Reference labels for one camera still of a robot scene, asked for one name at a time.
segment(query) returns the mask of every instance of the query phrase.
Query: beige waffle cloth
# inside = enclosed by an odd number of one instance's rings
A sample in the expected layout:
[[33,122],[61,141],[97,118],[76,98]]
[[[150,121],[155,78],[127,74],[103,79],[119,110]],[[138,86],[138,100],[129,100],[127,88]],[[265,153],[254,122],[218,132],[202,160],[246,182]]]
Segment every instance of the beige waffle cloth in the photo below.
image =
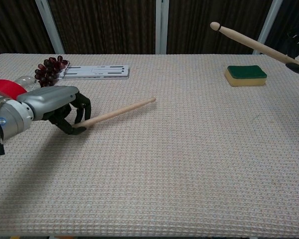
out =
[[[0,79],[33,76],[48,56],[2,54]],[[78,136],[36,121],[8,140],[0,235],[299,237],[299,74],[265,55],[64,58],[131,68],[59,81],[93,117],[157,101]],[[267,83],[231,87],[228,65],[259,65]]]

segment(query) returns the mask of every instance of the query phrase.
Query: wooden drumstick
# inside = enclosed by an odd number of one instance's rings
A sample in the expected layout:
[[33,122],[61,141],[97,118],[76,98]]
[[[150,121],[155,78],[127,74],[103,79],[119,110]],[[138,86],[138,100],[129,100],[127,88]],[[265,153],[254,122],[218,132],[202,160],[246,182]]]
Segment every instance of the wooden drumstick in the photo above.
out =
[[217,22],[212,22],[210,24],[210,27],[214,30],[214,31],[220,31],[221,33],[223,33],[225,36],[245,45],[245,46],[248,46],[254,50],[257,50],[261,53],[264,53],[266,54],[267,56],[270,56],[284,64],[286,63],[296,63],[299,65],[299,61],[287,56],[287,55],[284,55],[283,53],[281,52],[278,52],[264,44],[261,44],[260,42],[257,42],[239,32],[236,32],[232,29],[229,29],[229,28],[226,28],[224,26],[221,26],[219,23]]
[[118,109],[116,111],[112,111],[112,112],[109,112],[107,114],[104,114],[104,115],[101,115],[101,116],[97,116],[97,117],[94,117],[92,119],[88,119],[88,120],[83,121],[81,123],[76,123],[75,125],[73,125],[73,127],[74,128],[81,127],[81,126],[83,126],[83,127],[89,127],[89,126],[92,126],[92,125],[94,125],[94,124],[96,124],[98,122],[107,120],[109,118],[113,118],[115,116],[121,115],[121,114],[123,114],[125,112],[128,112],[128,111],[135,110],[135,109],[137,109],[139,107],[142,107],[142,106],[147,105],[148,103],[151,103],[151,102],[154,102],[154,101],[156,101],[156,98],[152,97],[149,100],[141,101],[141,102],[138,102],[138,103],[135,103],[135,104],[123,107],[123,108]]

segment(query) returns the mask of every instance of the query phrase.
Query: brown curtain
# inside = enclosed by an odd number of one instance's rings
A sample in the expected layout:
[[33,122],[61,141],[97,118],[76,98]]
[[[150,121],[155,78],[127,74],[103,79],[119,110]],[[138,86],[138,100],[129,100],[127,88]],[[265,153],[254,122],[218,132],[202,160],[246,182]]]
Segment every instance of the brown curtain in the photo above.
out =
[[252,49],[213,31],[213,21],[257,40],[272,0],[170,0],[168,54],[251,54]]
[[1,53],[54,53],[34,0],[0,0]]
[[68,54],[154,54],[155,0],[49,0]]
[[285,54],[287,33],[297,26],[299,26],[299,0],[284,0],[265,44]]

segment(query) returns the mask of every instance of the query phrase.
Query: green scouring pad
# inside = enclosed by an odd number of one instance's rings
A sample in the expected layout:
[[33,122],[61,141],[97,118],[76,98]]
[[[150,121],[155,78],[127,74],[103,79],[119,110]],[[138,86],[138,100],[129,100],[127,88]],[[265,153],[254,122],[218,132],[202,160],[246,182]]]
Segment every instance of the green scouring pad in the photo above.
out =
[[228,66],[225,77],[231,86],[263,86],[267,75],[259,66]]

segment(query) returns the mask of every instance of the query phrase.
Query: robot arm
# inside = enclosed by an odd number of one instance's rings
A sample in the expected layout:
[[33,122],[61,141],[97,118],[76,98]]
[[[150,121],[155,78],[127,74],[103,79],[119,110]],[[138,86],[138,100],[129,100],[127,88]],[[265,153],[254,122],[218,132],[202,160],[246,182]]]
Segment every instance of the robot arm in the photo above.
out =
[[85,127],[73,128],[65,119],[71,106],[77,108],[75,123],[91,117],[91,103],[73,86],[43,87],[19,95],[15,100],[0,98],[0,155],[4,154],[3,140],[30,128],[32,121],[49,120],[66,134],[77,135]]

